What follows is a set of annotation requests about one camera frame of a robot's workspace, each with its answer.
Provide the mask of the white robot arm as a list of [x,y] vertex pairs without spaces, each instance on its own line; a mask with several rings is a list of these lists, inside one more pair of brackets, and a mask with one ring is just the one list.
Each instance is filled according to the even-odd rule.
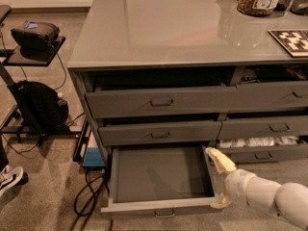
[[230,204],[250,207],[269,216],[284,219],[288,223],[308,230],[308,188],[298,183],[279,184],[239,169],[225,154],[214,147],[206,147],[205,153],[214,162],[222,189],[211,204],[222,209]]

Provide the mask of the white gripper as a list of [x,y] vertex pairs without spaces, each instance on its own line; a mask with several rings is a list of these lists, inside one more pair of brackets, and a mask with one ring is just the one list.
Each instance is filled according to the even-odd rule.
[[216,148],[207,147],[205,152],[214,162],[218,174],[230,173],[224,180],[226,194],[221,193],[210,206],[215,209],[223,209],[232,202],[247,206],[247,186],[255,174],[244,169],[237,169],[235,163]]

